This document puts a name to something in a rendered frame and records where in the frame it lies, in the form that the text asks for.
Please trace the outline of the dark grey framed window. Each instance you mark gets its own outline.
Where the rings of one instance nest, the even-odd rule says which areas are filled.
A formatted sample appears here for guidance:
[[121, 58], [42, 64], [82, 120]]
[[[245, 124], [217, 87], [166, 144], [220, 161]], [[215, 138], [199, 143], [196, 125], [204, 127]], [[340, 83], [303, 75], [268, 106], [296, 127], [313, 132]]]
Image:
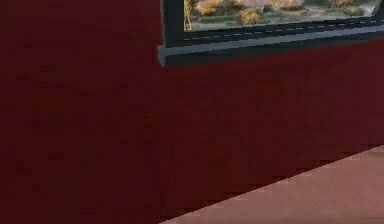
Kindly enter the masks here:
[[384, 0], [160, 0], [164, 67], [384, 39]]

